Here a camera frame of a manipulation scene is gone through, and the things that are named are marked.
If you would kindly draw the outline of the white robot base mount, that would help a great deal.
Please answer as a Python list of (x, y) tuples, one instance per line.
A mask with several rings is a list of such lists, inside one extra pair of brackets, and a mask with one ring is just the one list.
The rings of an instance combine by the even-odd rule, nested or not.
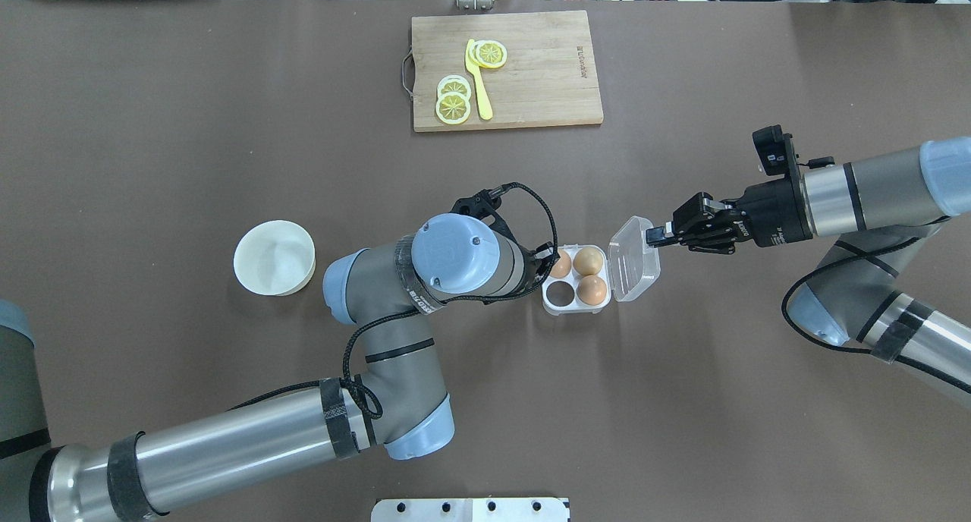
[(372, 508), (371, 521), (570, 521), (568, 498), (389, 498)]

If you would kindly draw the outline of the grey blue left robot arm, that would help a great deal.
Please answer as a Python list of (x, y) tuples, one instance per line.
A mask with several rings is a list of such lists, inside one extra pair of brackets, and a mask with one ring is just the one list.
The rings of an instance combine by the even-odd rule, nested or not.
[(325, 271), (325, 302), (355, 328), (344, 353), (367, 370), (285, 386), (211, 417), (135, 432), (94, 450), (52, 445), (27, 316), (2, 301), (2, 519), (156, 521), (194, 502), (314, 464), (385, 447), (422, 457), (454, 435), (451, 399), (428, 315), (459, 300), (519, 300), (558, 259), (503, 222), (446, 213), (415, 234), (364, 248)]

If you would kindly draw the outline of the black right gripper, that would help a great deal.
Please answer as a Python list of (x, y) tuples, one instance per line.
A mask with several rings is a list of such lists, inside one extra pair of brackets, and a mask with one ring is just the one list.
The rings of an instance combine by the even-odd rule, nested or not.
[(680, 244), (701, 253), (733, 253), (753, 240), (773, 247), (812, 238), (806, 203), (798, 183), (779, 179), (747, 187), (742, 197), (714, 200), (700, 191), (674, 211), (673, 222), (646, 229), (652, 248)]

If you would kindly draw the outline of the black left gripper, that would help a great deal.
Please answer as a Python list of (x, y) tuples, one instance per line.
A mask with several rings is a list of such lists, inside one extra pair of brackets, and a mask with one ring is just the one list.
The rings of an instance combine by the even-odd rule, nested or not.
[(560, 260), (554, 241), (545, 242), (525, 256), (525, 291), (536, 291), (551, 274), (552, 267)]

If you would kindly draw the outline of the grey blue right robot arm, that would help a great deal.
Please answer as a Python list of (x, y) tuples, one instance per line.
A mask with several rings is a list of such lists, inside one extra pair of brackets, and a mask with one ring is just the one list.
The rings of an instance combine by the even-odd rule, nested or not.
[(800, 163), (779, 125), (753, 132), (770, 181), (738, 198), (695, 194), (672, 220), (649, 229), (650, 247), (679, 244), (733, 253), (832, 237), (825, 258), (781, 301), (784, 321), (825, 349), (904, 364), (969, 391), (969, 328), (895, 286), (901, 271), (947, 221), (969, 211), (969, 138), (837, 165)]

